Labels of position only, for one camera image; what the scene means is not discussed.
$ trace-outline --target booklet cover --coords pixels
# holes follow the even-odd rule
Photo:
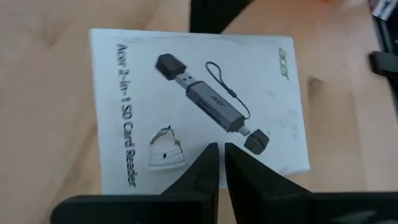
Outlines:
[[[293,39],[143,30],[90,30],[98,141],[104,194],[161,194],[211,142],[220,148],[220,188],[227,188],[224,143],[233,142],[274,171],[309,170]],[[172,54],[241,114],[245,125],[269,137],[263,153],[244,147],[156,68]]]

